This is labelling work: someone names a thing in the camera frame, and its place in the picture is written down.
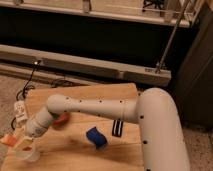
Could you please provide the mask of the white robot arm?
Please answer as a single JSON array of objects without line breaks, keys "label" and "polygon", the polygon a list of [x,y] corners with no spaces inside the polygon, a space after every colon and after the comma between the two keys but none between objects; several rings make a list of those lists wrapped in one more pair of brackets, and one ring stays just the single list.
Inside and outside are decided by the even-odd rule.
[{"label": "white robot arm", "polygon": [[82,112],[137,124],[145,171],[190,171],[176,104],[161,88],[149,88],[134,99],[74,98],[53,94],[21,127],[17,150],[30,146],[65,112]]}]

